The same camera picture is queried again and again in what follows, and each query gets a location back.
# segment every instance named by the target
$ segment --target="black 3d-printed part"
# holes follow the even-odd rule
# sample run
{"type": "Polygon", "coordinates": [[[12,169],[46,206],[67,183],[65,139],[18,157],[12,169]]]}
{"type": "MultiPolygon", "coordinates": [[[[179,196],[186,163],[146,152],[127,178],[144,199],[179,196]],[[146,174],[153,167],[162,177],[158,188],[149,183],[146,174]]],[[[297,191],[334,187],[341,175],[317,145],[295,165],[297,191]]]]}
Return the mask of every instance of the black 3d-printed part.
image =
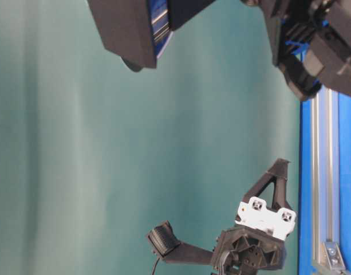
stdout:
{"type": "Polygon", "coordinates": [[[168,0],[172,30],[183,26],[215,0],[168,0]]]}
{"type": "Polygon", "coordinates": [[[321,84],[351,96],[351,0],[259,0],[258,4],[273,64],[300,100],[314,97],[321,84]],[[304,51],[302,64],[294,55],[304,51]]]}
{"type": "Polygon", "coordinates": [[[255,275],[259,269],[277,270],[286,258],[285,242],[268,234],[236,225],[223,231],[211,264],[219,275],[255,275]]]}
{"type": "Polygon", "coordinates": [[[243,202],[249,203],[251,197],[258,197],[271,183],[274,184],[272,210],[280,208],[291,209],[286,200],[287,169],[289,161],[277,159],[273,166],[257,181],[255,185],[245,194],[243,202]]]}
{"type": "Polygon", "coordinates": [[[139,67],[157,58],[147,0],[88,0],[104,47],[139,67]]]}
{"type": "Polygon", "coordinates": [[[162,257],[180,245],[180,241],[174,236],[168,221],[152,229],[148,238],[162,257]]]}

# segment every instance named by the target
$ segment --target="green wall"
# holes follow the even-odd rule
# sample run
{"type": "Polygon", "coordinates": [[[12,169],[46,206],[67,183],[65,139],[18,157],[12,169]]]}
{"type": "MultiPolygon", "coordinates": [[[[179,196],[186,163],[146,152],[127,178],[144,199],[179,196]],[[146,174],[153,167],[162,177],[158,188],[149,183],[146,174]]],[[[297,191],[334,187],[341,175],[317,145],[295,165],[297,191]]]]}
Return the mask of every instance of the green wall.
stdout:
{"type": "MultiPolygon", "coordinates": [[[[235,0],[140,74],[103,49],[85,1],[0,0],[0,274],[149,274],[144,236],[165,219],[211,249],[277,157],[297,209],[299,102],[270,61],[261,13],[235,0]]],[[[297,274],[297,241],[273,274],[297,274]]]]}

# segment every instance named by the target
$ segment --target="wire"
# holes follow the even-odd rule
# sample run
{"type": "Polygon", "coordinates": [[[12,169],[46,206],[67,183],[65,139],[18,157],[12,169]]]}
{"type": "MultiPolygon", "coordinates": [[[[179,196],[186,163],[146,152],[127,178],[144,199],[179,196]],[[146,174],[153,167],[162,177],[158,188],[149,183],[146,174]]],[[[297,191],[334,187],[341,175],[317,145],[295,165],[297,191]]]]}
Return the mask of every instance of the wire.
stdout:
{"type": "Polygon", "coordinates": [[[155,270],[156,270],[156,267],[157,267],[157,264],[159,263],[159,261],[160,261],[160,258],[157,258],[155,264],[153,265],[151,275],[155,275],[155,270]]]}

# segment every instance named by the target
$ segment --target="screw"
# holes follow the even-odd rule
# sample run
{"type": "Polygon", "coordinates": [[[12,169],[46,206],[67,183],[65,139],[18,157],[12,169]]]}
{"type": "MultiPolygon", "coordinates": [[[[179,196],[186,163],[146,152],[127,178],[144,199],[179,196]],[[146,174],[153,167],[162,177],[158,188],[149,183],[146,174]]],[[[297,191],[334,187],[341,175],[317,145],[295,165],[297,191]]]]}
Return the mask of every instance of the screw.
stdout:
{"type": "Polygon", "coordinates": [[[262,203],[258,201],[253,202],[253,208],[260,211],[262,209],[262,203]]]}
{"type": "Polygon", "coordinates": [[[332,264],[333,265],[338,265],[339,261],[336,258],[332,259],[332,264]]]}
{"type": "Polygon", "coordinates": [[[292,220],[292,215],[290,213],[287,213],[287,212],[284,212],[282,214],[282,219],[285,221],[285,222],[290,222],[292,220]]]}
{"type": "Polygon", "coordinates": [[[328,248],[328,253],[331,256],[335,256],[337,254],[337,251],[334,248],[328,248]]]}

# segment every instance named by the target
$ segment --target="white plastic piece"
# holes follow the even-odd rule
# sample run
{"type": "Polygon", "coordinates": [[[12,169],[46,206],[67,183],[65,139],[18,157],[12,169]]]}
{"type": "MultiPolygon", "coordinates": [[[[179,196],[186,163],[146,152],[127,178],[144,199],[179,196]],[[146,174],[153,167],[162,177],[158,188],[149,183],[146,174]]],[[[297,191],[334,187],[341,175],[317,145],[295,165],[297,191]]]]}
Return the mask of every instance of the white plastic piece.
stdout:
{"type": "Polygon", "coordinates": [[[253,229],[259,229],[277,239],[286,240],[295,228],[296,213],[287,208],[281,208],[278,212],[267,209],[265,200],[252,197],[249,203],[241,202],[238,209],[241,221],[235,221],[238,225],[245,225],[253,229]]]}

